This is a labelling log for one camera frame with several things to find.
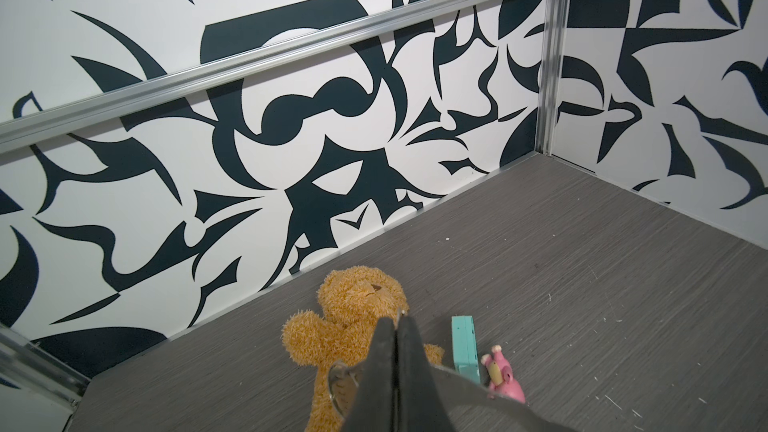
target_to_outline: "teal toy block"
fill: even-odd
[[[453,365],[456,371],[467,379],[480,384],[478,346],[475,341],[475,322],[471,315],[457,315],[451,318],[453,337]]]

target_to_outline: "pink toy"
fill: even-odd
[[[512,376],[512,366],[509,364],[509,360],[505,359],[502,355],[502,346],[494,345],[491,348],[491,352],[493,352],[493,358],[486,354],[480,359],[480,362],[488,370],[488,375],[491,376],[488,388],[497,394],[506,395],[517,402],[525,404],[523,388],[520,387],[520,383]]]

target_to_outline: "patterned wall panel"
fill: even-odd
[[[414,1],[0,0],[5,118]],[[0,322],[94,375],[531,151],[543,20],[480,4],[5,155]]]
[[[571,0],[554,154],[768,247],[768,0]]]

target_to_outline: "orange teddy bear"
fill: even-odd
[[[293,361],[317,367],[307,432],[341,427],[342,418],[328,392],[328,370],[333,362],[342,360],[352,366],[364,360],[379,318],[396,320],[398,309],[408,312],[400,283],[378,268],[363,266],[328,274],[317,301],[323,318],[312,311],[299,312],[283,326],[283,345]],[[442,348],[425,344],[424,351],[433,364],[442,362]]]

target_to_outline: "plush toy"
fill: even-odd
[[[402,287],[378,268],[351,267],[328,274],[317,292],[323,318],[312,311],[293,315],[283,326],[283,345],[298,365],[317,367],[308,432],[338,430],[342,418],[328,392],[328,370],[336,360],[351,366],[368,355],[376,322],[408,312]],[[445,351],[424,346],[427,359],[440,364]]]
[[[494,345],[491,352],[493,352],[493,358],[486,354],[480,359],[491,377],[488,388],[525,404],[523,388],[512,376],[512,366],[509,364],[509,360],[502,355],[502,346]]]

